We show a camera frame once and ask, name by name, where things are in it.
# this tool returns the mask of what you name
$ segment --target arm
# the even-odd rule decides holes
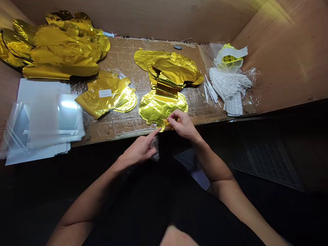
[[[160,129],[157,129],[146,137],[137,138],[117,161],[76,199],[56,226],[47,242],[48,246],[83,244],[93,228],[93,220],[103,205],[113,180],[124,169],[144,162],[156,153],[156,149],[150,148],[150,144],[159,131]]]
[[[175,110],[167,120],[180,136],[191,141],[215,195],[227,208],[241,222],[245,223],[265,245],[288,245],[244,195],[230,169],[202,139],[189,115]]]

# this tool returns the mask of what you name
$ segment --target grate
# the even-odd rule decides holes
[[[275,137],[258,136],[244,140],[235,156],[233,168],[302,190],[282,143]]]

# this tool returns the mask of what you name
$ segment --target sticker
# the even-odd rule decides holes
[[[112,96],[112,90],[111,89],[100,90],[99,91],[99,97],[108,97],[108,96]]]

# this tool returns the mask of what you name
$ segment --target wooden wall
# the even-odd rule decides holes
[[[257,67],[258,113],[328,97],[328,3],[268,0],[232,43]]]
[[[15,18],[31,23],[10,0],[0,0],[0,28],[12,28],[12,20]],[[22,74],[0,61],[0,139],[12,105],[16,102],[19,80],[22,77]]]
[[[120,36],[232,42],[266,0],[12,0],[35,24],[46,13],[86,12],[94,27]]]

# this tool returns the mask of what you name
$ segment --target person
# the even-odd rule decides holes
[[[156,153],[150,144],[157,129],[137,138],[76,199],[47,245],[288,245],[247,199],[189,115],[175,110],[167,120],[192,143],[215,196],[169,155],[149,161]],[[113,202],[109,188],[135,165]]]

